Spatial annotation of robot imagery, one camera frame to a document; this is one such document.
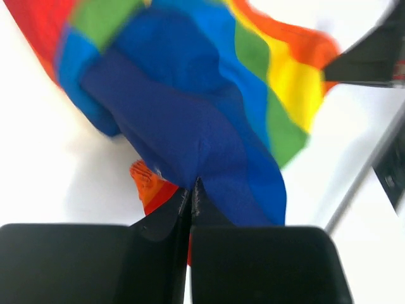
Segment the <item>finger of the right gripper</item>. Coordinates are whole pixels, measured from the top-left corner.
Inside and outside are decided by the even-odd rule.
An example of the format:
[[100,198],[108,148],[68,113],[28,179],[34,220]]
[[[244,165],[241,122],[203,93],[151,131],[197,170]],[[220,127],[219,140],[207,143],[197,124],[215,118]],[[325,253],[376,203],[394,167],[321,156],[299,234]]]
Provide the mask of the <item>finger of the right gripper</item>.
[[404,1],[324,69],[325,80],[358,86],[404,85]]

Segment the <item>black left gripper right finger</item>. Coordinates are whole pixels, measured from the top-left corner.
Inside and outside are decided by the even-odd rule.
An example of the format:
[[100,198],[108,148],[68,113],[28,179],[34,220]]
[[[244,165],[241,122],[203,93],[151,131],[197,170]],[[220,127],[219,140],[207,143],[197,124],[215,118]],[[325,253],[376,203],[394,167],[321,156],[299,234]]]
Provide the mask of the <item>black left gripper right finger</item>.
[[194,303],[351,303],[333,241],[307,226],[237,227],[192,193],[191,297]]

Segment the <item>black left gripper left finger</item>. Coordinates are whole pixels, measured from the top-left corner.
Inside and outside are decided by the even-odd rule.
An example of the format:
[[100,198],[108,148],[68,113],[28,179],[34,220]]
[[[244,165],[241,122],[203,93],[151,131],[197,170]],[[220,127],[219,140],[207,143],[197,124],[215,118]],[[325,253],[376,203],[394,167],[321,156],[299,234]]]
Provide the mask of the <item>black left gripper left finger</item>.
[[189,193],[130,226],[1,227],[2,303],[181,303]]

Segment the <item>rainbow striped shorts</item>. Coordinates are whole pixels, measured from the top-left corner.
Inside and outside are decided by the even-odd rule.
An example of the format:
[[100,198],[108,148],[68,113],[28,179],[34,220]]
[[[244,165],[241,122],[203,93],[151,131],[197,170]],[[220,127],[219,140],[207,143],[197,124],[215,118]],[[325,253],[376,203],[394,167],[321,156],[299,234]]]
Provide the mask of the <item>rainbow striped shorts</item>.
[[284,225],[280,172],[306,144],[339,55],[247,1],[6,1],[48,76],[140,154],[146,214],[202,182],[237,226]]

